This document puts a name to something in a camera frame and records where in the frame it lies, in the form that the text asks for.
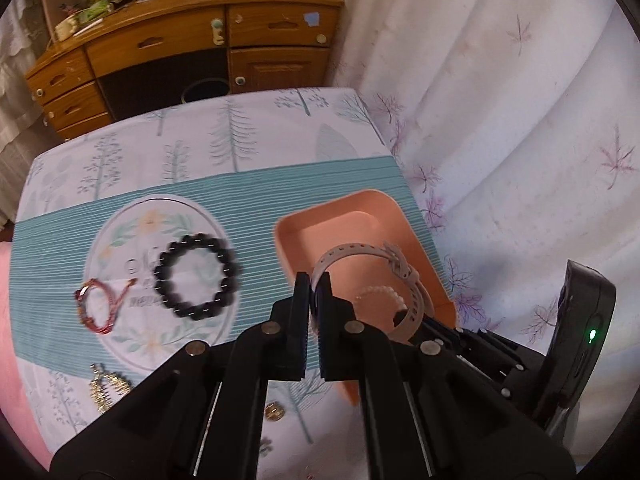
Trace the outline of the pink smart watch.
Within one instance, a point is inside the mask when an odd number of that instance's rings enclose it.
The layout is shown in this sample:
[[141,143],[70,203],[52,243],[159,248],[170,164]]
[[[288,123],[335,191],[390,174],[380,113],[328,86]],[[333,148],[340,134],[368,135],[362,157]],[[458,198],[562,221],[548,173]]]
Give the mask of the pink smart watch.
[[374,257],[385,261],[391,278],[381,271],[373,271],[370,278],[358,278],[348,289],[356,292],[355,304],[364,314],[381,321],[383,314],[390,320],[383,322],[390,340],[408,344],[423,322],[424,315],[435,315],[433,300],[422,284],[419,272],[408,263],[400,248],[384,243],[376,247],[362,243],[337,245],[325,252],[311,274],[311,289],[316,290],[322,275],[334,263],[349,257]]

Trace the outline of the gold round pendant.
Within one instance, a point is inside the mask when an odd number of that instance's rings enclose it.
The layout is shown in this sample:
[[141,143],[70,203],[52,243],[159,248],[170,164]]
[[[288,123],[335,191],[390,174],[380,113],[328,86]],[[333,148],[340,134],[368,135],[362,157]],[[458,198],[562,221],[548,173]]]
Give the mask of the gold round pendant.
[[264,409],[265,420],[268,422],[278,422],[285,416],[285,413],[284,406],[277,401],[267,403]]

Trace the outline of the pink drawer tray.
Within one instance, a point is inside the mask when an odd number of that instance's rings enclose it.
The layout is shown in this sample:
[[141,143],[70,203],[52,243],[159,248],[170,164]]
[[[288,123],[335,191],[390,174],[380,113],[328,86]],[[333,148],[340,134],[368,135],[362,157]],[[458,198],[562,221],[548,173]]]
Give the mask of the pink drawer tray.
[[[448,327],[456,326],[456,308],[432,265],[432,258],[426,254],[398,203],[381,191],[362,190],[288,214],[274,225],[273,239],[281,266],[291,282],[298,272],[311,274],[320,257],[337,245],[394,244],[419,272],[433,300],[434,318]],[[348,289],[349,285],[356,285],[358,278],[370,278],[373,271],[381,271],[384,278],[392,277],[384,260],[367,256],[340,260],[328,270],[334,295],[352,303],[358,320],[387,333],[383,322],[389,321],[390,315],[383,314],[381,321],[375,321],[356,307],[356,292]]]

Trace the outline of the pink blanket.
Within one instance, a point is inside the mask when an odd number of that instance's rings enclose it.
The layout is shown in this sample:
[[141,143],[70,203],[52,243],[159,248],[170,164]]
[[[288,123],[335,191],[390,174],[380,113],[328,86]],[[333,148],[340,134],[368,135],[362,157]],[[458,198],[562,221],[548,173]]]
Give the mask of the pink blanket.
[[10,242],[0,247],[0,344],[1,344],[1,411],[17,437],[35,457],[45,471],[49,470],[51,452],[43,442],[35,417],[27,400],[22,378],[17,368],[17,358],[12,340],[9,274],[11,259]]

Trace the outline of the patterned tablecloth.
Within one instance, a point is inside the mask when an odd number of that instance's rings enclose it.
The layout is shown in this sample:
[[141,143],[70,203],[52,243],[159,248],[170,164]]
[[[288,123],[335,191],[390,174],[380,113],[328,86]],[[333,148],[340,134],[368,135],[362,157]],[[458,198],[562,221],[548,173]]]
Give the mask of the patterned tablecloth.
[[[442,259],[381,122],[352,89],[253,92],[157,110],[38,156],[18,208],[9,306],[18,372],[51,455],[99,414],[96,366],[134,384],[191,339],[222,344],[264,320],[290,283],[273,228],[373,188]],[[203,233],[241,267],[221,314],[179,318],[154,289],[160,253]]]

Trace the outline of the lace covered piano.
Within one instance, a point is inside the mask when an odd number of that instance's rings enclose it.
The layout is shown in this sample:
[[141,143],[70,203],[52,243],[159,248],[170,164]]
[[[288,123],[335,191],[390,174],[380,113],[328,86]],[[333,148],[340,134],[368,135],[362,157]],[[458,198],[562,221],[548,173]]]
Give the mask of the lace covered piano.
[[40,0],[11,0],[1,17],[1,222],[16,218],[34,159],[58,144],[26,73],[49,42]]

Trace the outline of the wooden desk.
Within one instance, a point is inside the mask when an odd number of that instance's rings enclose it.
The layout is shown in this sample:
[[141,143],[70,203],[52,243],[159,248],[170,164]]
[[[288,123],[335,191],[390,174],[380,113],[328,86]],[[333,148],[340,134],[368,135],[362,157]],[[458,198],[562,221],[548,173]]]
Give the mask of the wooden desk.
[[212,96],[321,87],[343,0],[149,0],[58,42],[26,75],[64,140]]

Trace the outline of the white mug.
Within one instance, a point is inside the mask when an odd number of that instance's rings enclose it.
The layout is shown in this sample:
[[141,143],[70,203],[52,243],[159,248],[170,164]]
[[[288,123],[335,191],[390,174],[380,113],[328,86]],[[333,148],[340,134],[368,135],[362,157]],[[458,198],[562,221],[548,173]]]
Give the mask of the white mug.
[[60,21],[54,28],[55,37],[59,42],[72,38],[80,29],[79,18],[77,14],[68,16]]

